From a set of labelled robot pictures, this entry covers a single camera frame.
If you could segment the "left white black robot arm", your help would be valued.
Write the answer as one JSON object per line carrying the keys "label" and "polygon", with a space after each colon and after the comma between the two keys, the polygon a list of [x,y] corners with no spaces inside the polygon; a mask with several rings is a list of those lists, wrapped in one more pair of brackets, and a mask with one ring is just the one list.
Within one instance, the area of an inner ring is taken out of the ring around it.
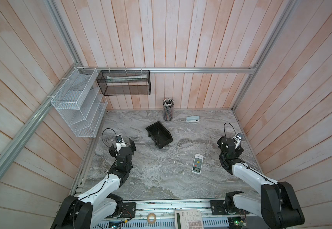
{"label": "left white black robot arm", "polygon": [[111,145],[109,153],[115,162],[105,178],[87,192],[68,196],[62,202],[51,225],[52,229],[91,229],[108,216],[123,215],[123,199],[113,192],[129,177],[133,168],[132,156],[136,151],[133,140]]}

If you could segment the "black plastic bin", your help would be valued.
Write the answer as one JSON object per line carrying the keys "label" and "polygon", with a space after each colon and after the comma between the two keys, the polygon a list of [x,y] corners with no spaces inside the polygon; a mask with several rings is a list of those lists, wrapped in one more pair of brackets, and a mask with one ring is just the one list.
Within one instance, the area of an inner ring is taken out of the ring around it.
{"label": "black plastic bin", "polygon": [[163,126],[160,121],[157,121],[146,127],[146,130],[148,137],[154,141],[155,146],[157,146],[159,149],[162,149],[163,147],[173,142],[171,133]]}

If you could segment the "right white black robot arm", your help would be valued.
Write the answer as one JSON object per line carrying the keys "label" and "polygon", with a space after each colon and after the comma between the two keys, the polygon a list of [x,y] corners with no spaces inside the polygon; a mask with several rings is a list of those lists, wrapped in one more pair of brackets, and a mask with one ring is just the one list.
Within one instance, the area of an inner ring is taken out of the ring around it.
{"label": "right white black robot arm", "polygon": [[242,191],[228,192],[224,200],[211,200],[213,215],[237,214],[247,211],[261,217],[270,229],[285,229],[302,225],[304,214],[291,184],[278,182],[254,170],[239,156],[241,134],[233,138],[222,136],[218,141],[221,166],[232,176],[252,187],[259,196],[247,196]]}

